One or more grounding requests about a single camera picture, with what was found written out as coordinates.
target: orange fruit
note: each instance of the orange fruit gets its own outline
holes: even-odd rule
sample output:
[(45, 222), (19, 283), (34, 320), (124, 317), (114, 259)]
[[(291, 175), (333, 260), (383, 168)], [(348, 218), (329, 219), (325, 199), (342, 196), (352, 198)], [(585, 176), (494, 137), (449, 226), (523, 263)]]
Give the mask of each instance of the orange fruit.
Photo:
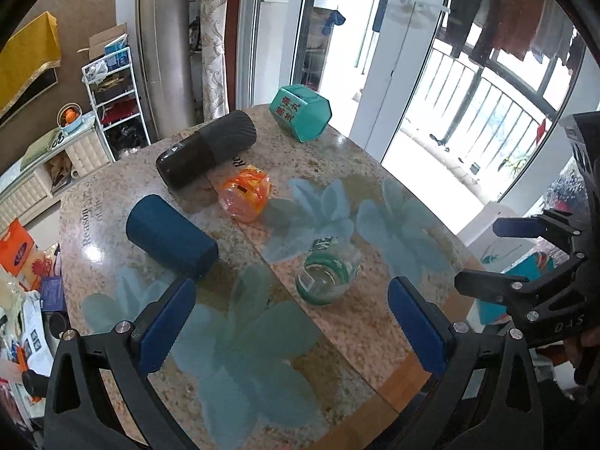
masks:
[(65, 121), (67, 123), (73, 123), (78, 116), (79, 113), (77, 113), (77, 111), (75, 111), (72, 108), (67, 108), (67, 110), (65, 111)]

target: table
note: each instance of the table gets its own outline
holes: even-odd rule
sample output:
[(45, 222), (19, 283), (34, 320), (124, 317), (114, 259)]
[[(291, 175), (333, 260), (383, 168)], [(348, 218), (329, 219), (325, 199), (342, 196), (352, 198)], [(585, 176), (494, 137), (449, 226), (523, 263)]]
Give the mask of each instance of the table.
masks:
[[(466, 317), (470, 303), (451, 288), (452, 277), (478, 263), (420, 201), (330, 127), (299, 144), (265, 106), (247, 113), (257, 143), (185, 191), (167, 190), (155, 160), (197, 127), (67, 193), (60, 236), (71, 322), (82, 333), (108, 330), (166, 288), (172, 274), (125, 236), (133, 206), (158, 194), (220, 250), (171, 355), (149, 376), (179, 424), (202, 449), (364, 448), (428, 377), (387, 307), (390, 274), (404, 269), (453, 320)], [(249, 225), (230, 219), (216, 193), (244, 163), (266, 170), (273, 184), (265, 214)], [(298, 296), (293, 277), (307, 242), (323, 233), (352, 237), (363, 262), (344, 297), (315, 307)], [(398, 249), (400, 261), (392, 255)], [(105, 380), (125, 430), (139, 438), (114, 381)]]

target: wall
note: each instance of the wall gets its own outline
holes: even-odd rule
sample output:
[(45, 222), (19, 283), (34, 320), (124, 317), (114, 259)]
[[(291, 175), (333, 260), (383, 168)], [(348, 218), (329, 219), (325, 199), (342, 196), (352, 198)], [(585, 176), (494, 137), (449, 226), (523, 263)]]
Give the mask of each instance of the wall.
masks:
[[(600, 67), (590, 51), (581, 63), (573, 92), (565, 105), (562, 117), (574, 113), (596, 111), (600, 102)], [(525, 215), (571, 159), (572, 150), (560, 120), (546, 143), (514, 186), (500, 200), (519, 215)]]
[(58, 84), (34, 99), (0, 127), (0, 173), (15, 163), (27, 147), (56, 127), (56, 114), (68, 102), (91, 109), (81, 82), (81, 67), (87, 64), (88, 38), (115, 25), (115, 0), (38, 0), (19, 25), (49, 11), (58, 20), (62, 64), (56, 71)]

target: blue gripper pad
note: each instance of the blue gripper pad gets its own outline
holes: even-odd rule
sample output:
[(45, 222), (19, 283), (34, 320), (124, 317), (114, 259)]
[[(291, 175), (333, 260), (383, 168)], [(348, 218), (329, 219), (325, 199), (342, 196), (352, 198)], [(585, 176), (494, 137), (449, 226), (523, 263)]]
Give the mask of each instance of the blue gripper pad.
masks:
[(209, 271), (219, 255), (213, 238), (155, 194), (133, 207), (125, 233), (156, 262), (194, 281)]
[(140, 313), (130, 339), (140, 374), (146, 376), (162, 367), (195, 304), (196, 285), (191, 279), (179, 278)]
[(422, 367), (439, 380), (454, 345), (448, 319), (404, 277), (390, 281), (388, 305)]
[(492, 225), (492, 231), (497, 237), (536, 239), (546, 232), (546, 227), (536, 217), (498, 218)]

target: red item on shelf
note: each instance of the red item on shelf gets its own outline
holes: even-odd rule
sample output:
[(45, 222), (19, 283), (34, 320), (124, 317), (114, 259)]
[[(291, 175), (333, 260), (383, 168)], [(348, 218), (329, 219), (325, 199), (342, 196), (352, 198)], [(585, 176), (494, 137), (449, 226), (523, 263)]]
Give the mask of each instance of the red item on shelf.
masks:
[(542, 141), (545, 133), (546, 133), (546, 118), (544, 118), (542, 120), (542, 123), (540, 123), (538, 125), (538, 129), (536, 130), (536, 133), (535, 133), (535, 144), (536, 145), (538, 145)]
[(102, 125), (109, 125), (118, 122), (123, 118), (130, 117), (134, 113), (137, 113), (137, 102), (135, 98), (119, 101), (106, 110), (100, 122)]

